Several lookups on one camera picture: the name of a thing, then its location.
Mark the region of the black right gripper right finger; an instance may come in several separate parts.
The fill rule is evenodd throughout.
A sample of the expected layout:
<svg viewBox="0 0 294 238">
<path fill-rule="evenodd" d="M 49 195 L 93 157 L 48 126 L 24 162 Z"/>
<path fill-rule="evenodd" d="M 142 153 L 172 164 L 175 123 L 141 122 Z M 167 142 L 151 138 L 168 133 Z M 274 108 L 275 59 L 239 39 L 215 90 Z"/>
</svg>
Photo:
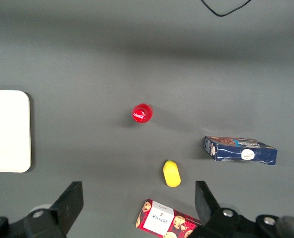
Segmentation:
<svg viewBox="0 0 294 238">
<path fill-rule="evenodd" d="M 254 222 L 231 208 L 221 207 L 204 181 L 195 184 L 195 208 L 200 225 L 190 238 L 254 238 Z"/>
</svg>

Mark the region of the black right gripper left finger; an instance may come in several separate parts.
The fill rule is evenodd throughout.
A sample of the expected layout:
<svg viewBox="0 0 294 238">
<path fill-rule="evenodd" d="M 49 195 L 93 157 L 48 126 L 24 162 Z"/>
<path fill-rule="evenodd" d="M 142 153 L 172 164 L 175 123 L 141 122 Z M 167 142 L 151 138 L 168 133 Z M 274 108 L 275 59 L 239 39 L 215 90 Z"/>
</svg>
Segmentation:
<svg viewBox="0 0 294 238">
<path fill-rule="evenodd" d="M 29 213 L 24 219 L 28 238 L 65 238 L 84 206 L 82 182 L 74 181 L 49 207 Z"/>
</svg>

